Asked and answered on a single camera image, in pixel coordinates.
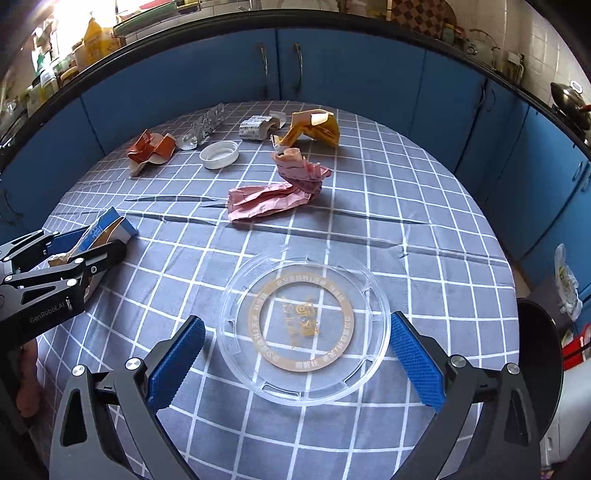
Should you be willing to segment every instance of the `screw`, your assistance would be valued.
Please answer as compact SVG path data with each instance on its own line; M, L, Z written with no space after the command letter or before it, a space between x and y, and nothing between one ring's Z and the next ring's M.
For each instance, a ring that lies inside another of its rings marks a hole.
M130 358L125 363L125 368L127 370L137 370L139 366L142 364L142 361L139 358Z
M84 365L76 365L72 369L72 375L74 375L75 377L79 377L84 373L85 370L86 370L86 367Z
M514 364L514 363L507 364L507 371L511 375L517 375L520 372L519 365Z
M452 357L452 365L456 368L464 368L466 366L466 359L461 355L454 355Z

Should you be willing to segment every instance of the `frying pan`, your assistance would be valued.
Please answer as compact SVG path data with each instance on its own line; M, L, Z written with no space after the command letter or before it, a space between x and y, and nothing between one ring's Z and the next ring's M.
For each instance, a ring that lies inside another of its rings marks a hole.
M550 91L554 103L562 113L582 130L591 129L591 116L589 116L591 105L585 105L585 101L581 97L583 89L577 82L570 82L570 86L563 83L550 83Z
M517 299L519 368L530 392L541 440L558 409L564 379L562 345L550 315L537 303Z

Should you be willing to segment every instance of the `yellow bottle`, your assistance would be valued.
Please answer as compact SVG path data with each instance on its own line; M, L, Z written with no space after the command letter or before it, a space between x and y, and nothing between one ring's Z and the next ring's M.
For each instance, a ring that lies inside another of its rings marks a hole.
M91 18L88 22L86 33L84 34L86 55L91 65L103 57L101 49L102 36L103 29L94 18Z

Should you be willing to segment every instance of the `clear plastic bottle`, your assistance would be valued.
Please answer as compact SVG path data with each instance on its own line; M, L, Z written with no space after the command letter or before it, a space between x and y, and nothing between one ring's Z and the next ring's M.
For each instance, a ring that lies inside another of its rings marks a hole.
M43 101L45 102L54 95L59 88L57 85L56 74L47 63L43 65L40 80Z

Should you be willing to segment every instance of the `blue checkered tablecloth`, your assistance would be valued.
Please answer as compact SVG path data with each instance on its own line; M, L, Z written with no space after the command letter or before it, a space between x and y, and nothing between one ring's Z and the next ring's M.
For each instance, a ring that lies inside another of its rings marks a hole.
M209 141L239 141L240 122L253 114L283 110L289 117L317 107L228 105L225 124ZM263 400L226 366L215 338L222 293L238 268L269 245L338 245L376 275L392 310L404 312L447 353L486 368L517 362L511 269L474 200L405 137L330 110L340 125L338 150L304 138L295 146L333 174L320 196L288 212L252 223L227 220L228 189L282 181L269 141L242 142L236 163L220 171L203 168L198 152L178 151L139 179L129 178L126 144L64 195L47 230L88 225L114 206L138 227L139 237L130 241L125 262L107 274L87 312L38 339L44 404L33 437L44 459L61 392L76 364L93 372L121 368L171 337L194 313L206 322L206 347L158 417L202 480L389 479L433 416L391 351L359 391L314 407ZM180 135L198 114L152 131ZM125 419L115 408L112 415L133 468L149 477ZM474 406L444 473L459 466L477 416Z

